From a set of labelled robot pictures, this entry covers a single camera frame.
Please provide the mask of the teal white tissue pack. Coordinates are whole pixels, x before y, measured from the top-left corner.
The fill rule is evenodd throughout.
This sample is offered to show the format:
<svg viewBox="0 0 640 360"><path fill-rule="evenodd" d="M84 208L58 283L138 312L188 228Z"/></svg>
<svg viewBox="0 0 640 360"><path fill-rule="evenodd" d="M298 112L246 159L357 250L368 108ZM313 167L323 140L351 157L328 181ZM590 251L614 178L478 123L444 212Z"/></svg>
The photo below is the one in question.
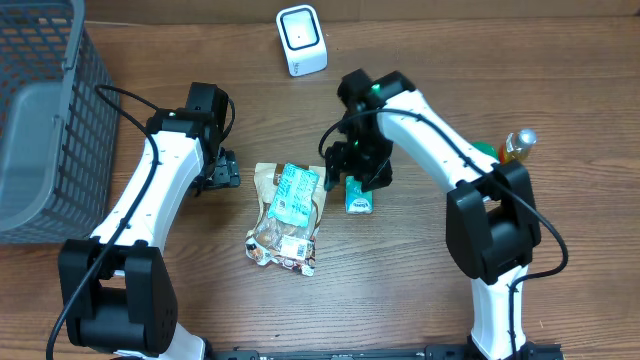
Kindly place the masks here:
<svg viewBox="0 0 640 360"><path fill-rule="evenodd" d="M363 192L362 183L354 176L345 178L345 210L347 214L371 214L374 210L373 192Z"/></svg>

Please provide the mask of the teal white snack packet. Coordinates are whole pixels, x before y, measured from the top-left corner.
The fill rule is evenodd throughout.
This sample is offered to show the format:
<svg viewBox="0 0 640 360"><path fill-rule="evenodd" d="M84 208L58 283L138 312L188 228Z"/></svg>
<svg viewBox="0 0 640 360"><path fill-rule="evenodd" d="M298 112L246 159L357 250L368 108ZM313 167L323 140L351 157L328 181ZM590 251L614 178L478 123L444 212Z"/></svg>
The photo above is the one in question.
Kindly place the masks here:
<svg viewBox="0 0 640 360"><path fill-rule="evenodd" d="M307 227L318 181L319 175L314 171L287 163L267 216L288 225Z"/></svg>

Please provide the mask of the brown white snack packet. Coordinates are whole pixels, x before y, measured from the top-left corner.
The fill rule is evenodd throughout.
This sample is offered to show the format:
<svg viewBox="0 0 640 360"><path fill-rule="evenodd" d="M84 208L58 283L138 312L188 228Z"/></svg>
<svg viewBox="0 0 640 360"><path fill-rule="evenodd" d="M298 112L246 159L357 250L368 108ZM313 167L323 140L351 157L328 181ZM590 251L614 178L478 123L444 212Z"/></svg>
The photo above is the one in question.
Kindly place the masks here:
<svg viewBox="0 0 640 360"><path fill-rule="evenodd" d="M286 164L258 163L255 166L254 185L260 212L256 225L246 234L245 254L260 266L274 263L311 277L315 273L316 236L326 200L326 171L319 166L296 165L319 175L309 225L296 227L267 216Z"/></svg>

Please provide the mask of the green lid white jar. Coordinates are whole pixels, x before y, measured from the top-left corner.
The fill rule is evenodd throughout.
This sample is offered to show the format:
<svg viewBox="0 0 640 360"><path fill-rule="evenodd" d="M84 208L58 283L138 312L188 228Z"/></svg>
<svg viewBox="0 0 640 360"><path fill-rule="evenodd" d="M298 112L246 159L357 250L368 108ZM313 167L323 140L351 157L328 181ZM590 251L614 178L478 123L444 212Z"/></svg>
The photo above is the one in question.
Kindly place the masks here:
<svg viewBox="0 0 640 360"><path fill-rule="evenodd" d="M476 148L477 150L481 151L482 153L493 157L496 160L499 159L497 150L495 149L494 146L492 146L489 143L486 143L486 142L474 142L473 143L473 147Z"/></svg>

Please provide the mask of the yellow juice bottle silver cap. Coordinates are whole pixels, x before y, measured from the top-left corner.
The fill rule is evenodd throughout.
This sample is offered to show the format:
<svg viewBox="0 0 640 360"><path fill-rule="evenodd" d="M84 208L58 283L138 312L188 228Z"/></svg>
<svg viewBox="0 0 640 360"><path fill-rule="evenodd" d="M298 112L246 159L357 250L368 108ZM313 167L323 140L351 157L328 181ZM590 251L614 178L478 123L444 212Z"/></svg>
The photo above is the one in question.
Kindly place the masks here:
<svg viewBox="0 0 640 360"><path fill-rule="evenodd" d="M524 128L519 132L510 133L498 151L501 164L513 160L522 162L529 156L531 149L537 143L537 134L531 128Z"/></svg>

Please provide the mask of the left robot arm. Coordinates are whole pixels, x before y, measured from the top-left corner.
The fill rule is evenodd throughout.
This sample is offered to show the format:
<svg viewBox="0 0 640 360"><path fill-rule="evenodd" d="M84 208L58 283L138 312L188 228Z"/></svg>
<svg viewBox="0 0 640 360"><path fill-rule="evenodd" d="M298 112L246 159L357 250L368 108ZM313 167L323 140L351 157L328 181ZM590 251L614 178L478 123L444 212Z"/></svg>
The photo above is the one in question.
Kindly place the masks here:
<svg viewBox="0 0 640 360"><path fill-rule="evenodd" d="M211 359L208 340L178 321L163 254L190 191L236 188L235 155L223 148L236 109L215 84L191 84L185 106L155 106L132 123L144 151L121 197L86 240L67 240L58 257L63 308L47 340L53 358L62 330L79 347L118 359Z"/></svg>

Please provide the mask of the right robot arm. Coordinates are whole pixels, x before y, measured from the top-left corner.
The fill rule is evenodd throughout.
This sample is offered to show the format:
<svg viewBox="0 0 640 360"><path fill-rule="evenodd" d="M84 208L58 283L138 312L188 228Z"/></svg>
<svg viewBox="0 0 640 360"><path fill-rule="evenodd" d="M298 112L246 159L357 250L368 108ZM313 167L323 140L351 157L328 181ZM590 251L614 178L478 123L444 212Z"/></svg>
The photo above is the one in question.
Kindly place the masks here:
<svg viewBox="0 0 640 360"><path fill-rule="evenodd" d="M355 70L342 78L337 95L346 111L331 128L346 138L319 147L325 189L344 175L365 192L388 186L391 153L400 146L446 195L446 245L472 286L471 353L528 358L518 280L527 274L541 234L526 169L502 165L474 147L398 71L372 80Z"/></svg>

